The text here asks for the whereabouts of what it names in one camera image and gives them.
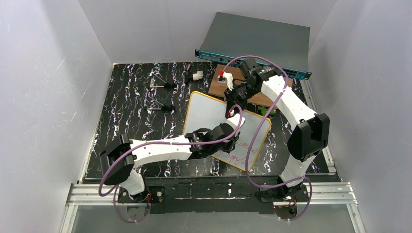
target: whiteboard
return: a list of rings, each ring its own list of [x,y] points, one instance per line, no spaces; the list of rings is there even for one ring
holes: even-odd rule
[[[213,128],[226,121],[224,117],[225,112],[225,102],[197,91],[192,92],[189,99],[183,134],[191,133],[199,128],[209,128],[213,130]],[[256,128],[263,117],[247,110],[243,111],[243,117],[245,118],[245,124],[240,128],[240,135],[236,142],[235,149],[230,152],[230,154],[219,151],[213,154],[212,157],[245,171],[246,153]],[[256,137],[255,143],[252,146],[252,152],[249,156],[249,170],[259,155],[259,151],[263,146],[271,125],[271,121],[266,119]]]

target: black mounting plate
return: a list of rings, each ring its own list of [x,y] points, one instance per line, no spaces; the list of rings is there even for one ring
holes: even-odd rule
[[[147,202],[147,194],[151,193],[152,197],[150,203],[163,203],[165,201],[165,187],[163,186],[148,186],[149,191],[144,191],[142,193],[130,196],[126,189],[120,187],[118,194],[118,203],[138,203],[138,202]]]

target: black clamp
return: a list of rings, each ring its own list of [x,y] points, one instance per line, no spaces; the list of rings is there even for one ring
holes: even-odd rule
[[[173,89],[177,87],[177,84],[175,83],[170,83],[167,82],[165,80],[163,80],[160,76],[158,76],[157,74],[154,75],[155,77],[157,77],[158,79],[160,79],[162,82],[164,82],[165,84],[163,86],[152,86],[150,85],[150,88],[165,88],[165,89]]]
[[[169,105],[169,104],[160,103],[159,101],[155,100],[153,97],[149,95],[147,95],[147,97],[151,98],[156,103],[160,104],[162,107],[161,108],[145,108],[145,110],[160,110],[160,111],[175,111],[176,110],[176,107],[172,104]]]
[[[192,65],[189,64],[186,67],[185,71],[183,71],[183,74],[182,74],[183,79],[185,80],[185,84],[189,84],[189,80],[190,80],[189,75],[191,74],[191,72],[192,72]]]

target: green object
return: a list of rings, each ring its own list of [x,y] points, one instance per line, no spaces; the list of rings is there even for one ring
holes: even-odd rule
[[[266,109],[262,106],[258,106],[257,110],[259,110],[261,112],[262,116],[264,116],[268,112],[268,109]],[[273,116],[274,114],[275,114],[275,110],[273,109],[269,115]]]

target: metal frame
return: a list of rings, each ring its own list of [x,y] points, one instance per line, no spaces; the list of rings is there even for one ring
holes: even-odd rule
[[[302,91],[306,97],[307,104],[310,108],[317,112],[316,104],[313,100],[311,94],[310,84],[307,80],[300,80],[302,85]],[[325,156],[326,163],[330,173],[336,173],[335,163],[333,162],[331,152],[329,147],[326,147],[323,150],[323,155]],[[79,180],[86,174],[87,165],[91,156],[85,160],[81,177]],[[305,183],[308,192],[309,184]],[[60,230],[60,233],[70,233],[73,229],[73,224],[76,218],[77,209],[80,205],[113,205],[113,196],[108,195],[106,197],[100,197],[98,194],[98,184],[73,184],[70,188],[69,196],[66,203],[65,214],[63,218],[63,224]],[[345,204],[348,209],[348,214],[352,220],[352,225],[356,233],[364,233],[365,228],[363,226],[361,216],[358,211],[358,202],[353,193],[352,186],[350,183],[312,183],[313,193],[312,201],[310,204]],[[103,187],[103,192],[107,192],[109,187]],[[274,206],[287,205],[285,202],[273,202]],[[298,202],[298,205],[304,205],[306,202]],[[135,204],[122,204],[118,205],[133,205],[140,206],[145,205],[145,203],[135,203]]]

